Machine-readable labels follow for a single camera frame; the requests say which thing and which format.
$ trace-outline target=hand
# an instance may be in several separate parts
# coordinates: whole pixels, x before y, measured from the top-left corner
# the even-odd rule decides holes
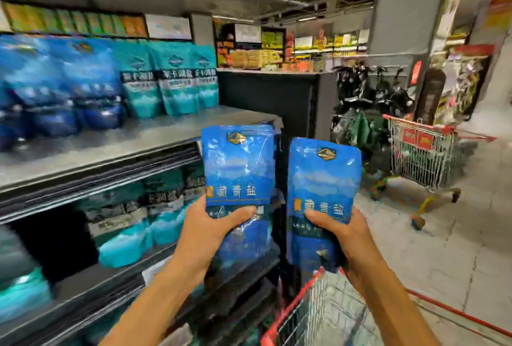
[[[247,206],[215,220],[206,213],[206,196],[196,200],[187,210],[173,260],[185,269],[193,286],[200,285],[215,252],[226,234],[256,214],[256,207]]]
[[[369,277],[369,273],[376,266],[386,265],[375,245],[364,215],[352,207],[350,222],[347,225],[314,210],[306,210],[306,218],[336,235],[349,263],[349,269],[345,273],[355,289],[364,297],[365,277]]]

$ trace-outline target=metal shopping cart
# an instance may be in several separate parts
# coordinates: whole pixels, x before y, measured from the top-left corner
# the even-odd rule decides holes
[[[462,342],[457,344],[471,346],[512,345],[510,332],[417,292],[407,292],[441,344],[454,344],[456,339]],[[261,346],[317,345],[383,345],[368,306],[342,272],[334,275],[320,269],[261,338]]]
[[[445,192],[451,192],[451,201],[457,203],[461,190],[452,187],[463,175],[467,159],[479,141],[494,141],[495,137],[444,127],[423,125],[401,118],[383,115],[389,122],[391,138],[391,174],[381,178],[372,188],[371,197],[380,198],[387,180],[404,177],[425,187],[431,194],[411,215],[411,225],[421,230],[421,217],[427,205]]]

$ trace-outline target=tiled floor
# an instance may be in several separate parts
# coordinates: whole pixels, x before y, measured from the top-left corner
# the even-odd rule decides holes
[[[432,203],[422,232],[409,215],[427,193],[410,181],[390,180],[377,202],[361,191],[355,206],[407,288],[512,332],[512,143],[482,143],[457,186],[459,201],[446,194]],[[458,342],[446,345],[480,344]]]

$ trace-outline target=shelf of goods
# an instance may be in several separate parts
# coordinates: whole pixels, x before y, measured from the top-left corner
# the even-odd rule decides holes
[[[280,118],[273,114],[220,106],[179,118],[128,121],[106,132],[35,140],[0,154],[0,224],[44,223],[56,207],[200,161],[195,140],[204,127],[275,121],[279,124]],[[142,272],[169,258],[174,248],[175,243],[154,245],[131,265],[114,269],[96,263],[52,283],[50,303],[0,324],[0,344],[50,346],[73,340],[130,304],[145,286]],[[216,271],[203,290],[189,297],[175,324],[206,323],[207,330],[200,331],[207,344],[231,344],[226,339],[237,344],[245,325],[273,310],[269,302],[275,301],[275,290],[265,277],[277,264],[278,249],[272,247],[251,264]],[[246,295],[244,302],[241,295]]]

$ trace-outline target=person's left hand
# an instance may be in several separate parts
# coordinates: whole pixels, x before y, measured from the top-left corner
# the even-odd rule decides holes
[[[173,255],[173,260],[186,269],[184,276],[191,279],[194,287],[203,282],[208,266],[226,234],[256,214],[256,207],[247,206],[215,220],[205,210],[206,196],[203,195],[187,210]]]

